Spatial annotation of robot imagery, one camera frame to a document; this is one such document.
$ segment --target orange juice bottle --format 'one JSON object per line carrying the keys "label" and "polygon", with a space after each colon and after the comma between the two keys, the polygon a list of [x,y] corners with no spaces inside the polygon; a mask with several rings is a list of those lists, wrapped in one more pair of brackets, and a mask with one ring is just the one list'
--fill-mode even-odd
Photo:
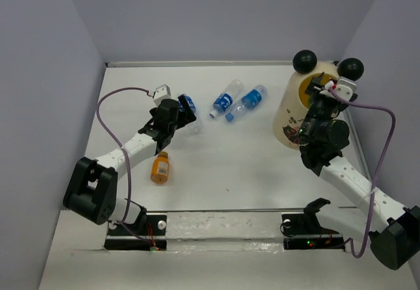
{"label": "orange juice bottle", "polygon": [[157,184],[163,184],[168,180],[169,175],[169,161],[168,153],[160,152],[157,155],[156,160],[153,162],[152,173],[150,174],[150,179]]}

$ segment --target panda ears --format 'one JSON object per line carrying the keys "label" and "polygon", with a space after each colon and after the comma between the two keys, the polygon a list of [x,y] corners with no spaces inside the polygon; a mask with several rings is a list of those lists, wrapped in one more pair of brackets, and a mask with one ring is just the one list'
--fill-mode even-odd
{"label": "panda ears", "polygon": [[304,49],[293,57],[292,63],[293,69],[295,69],[297,73],[304,75],[315,69],[318,59],[314,52]]}
{"label": "panda ears", "polygon": [[[295,69],[297,73],[304,75],[315,69],[318,59],[314,52],[304,49],[293,57],[292,63],[293,69]],[[363,75],[364,70],[365,68],[360,60],[357,58],[347,58],[340,62],[337,73],[340,77],[356,81]]]}
{"label": "panda ears", "polygon": [[363,75],[364,71],[365,67],[363,66],[363,63],[357,58],[346,58],[340,62],[337,68],[337,73],[340,77],[353,81],[359,79]]}

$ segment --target white wall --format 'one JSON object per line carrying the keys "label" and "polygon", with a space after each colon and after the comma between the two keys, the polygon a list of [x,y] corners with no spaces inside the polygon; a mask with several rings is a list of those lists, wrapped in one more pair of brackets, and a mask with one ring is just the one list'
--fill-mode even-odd
{"label": "white wall", "polygon": [[0,0],[0,289],[37,289],[104,64],[71,0]]}
{"label": "white wall", "polygon": [[105,61],[339,59],[373,0],[73,0]]}
{"label": "white wall", "polygon": [[[408,207],[420,205],[420,0],[375,0],[344,58],[365,64],[359,101],[388,106],[397,117],[394,139],[379,185]],[[371,172],[389,130],[389,116],[353,110],[355,126]],[[420,254],[411,262],[420,285]]]}

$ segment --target blue label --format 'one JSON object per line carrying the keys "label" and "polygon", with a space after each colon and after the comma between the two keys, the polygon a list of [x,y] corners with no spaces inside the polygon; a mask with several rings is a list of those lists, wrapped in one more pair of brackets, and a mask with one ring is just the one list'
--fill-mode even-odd
{"label": "blue label", "polygon": [[219,106],[224,113],[229,108],[229,106],[232,105],[233,102],[234,99],[229,94],[222,93],[221,95],[219,95],[219,97],[216,99],[213,105]]}
{"label": "blue label", "polygon": [[[185,97],[185,100],[187,101],[190,109],[195,113],[197,109],[194,105],[194,102],[192,102],[192,99],[188,95],[183,94],[183,96]],[[184,110],[184,106],[182,106],[181,102],[179,102],[179,108],[181,109],[181,111]]]}
{"label": "blue label", "polygon": [[257,90],[252,90],[247,95],[245,95],[241,101],[248,110],[252,110],[255,106],[258,105],[259,102],[261,102],[262,99],[263,97],[261,96],[260,92]]}

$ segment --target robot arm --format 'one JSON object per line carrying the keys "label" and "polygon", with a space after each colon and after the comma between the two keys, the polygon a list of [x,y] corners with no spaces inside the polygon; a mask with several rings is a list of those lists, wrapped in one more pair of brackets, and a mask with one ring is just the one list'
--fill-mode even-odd
{"label": "robot arm", "polygon": [[[154,95],[157,108],[150,110],[152,119],[122,147],[131,168],[158,154],[171,142],[177,129],[196,120],[185,97],[178,99],[170,98],[166,85],[157,88]],[[64,206],[96,224],[120,221],[127,201],[117,199],[117,182],[126,172],[127,162],[121,148],[96,159],[80,159],[64,195]],[[140,228],[145,215],[144,207],[131,202],[125,223]]]}
{"label": "robot arm", "polygon": [[[343,193],[365,217],[349,210],[326,207],[326,199],[308,205],[306,213],[324,228],[337,230],[361,241],[364,236],[366,217],[369,214],[371,182],[361,175],[343,156],[341,150],[349,145],[348,125],[333,118],[347,105],[335,100],[328,91],[342,99],[353,101],[355,82],[340,77],[337,84],[321,85],[322,76],[312,78],[306,93],[310,95],[310,109],[299,129],[302,140],[302,161],[317,176],[332,184]],[[406,206],[374,189],[371,231],[371,250],[386,267],[396,270],[420,250],[420,208]]]}

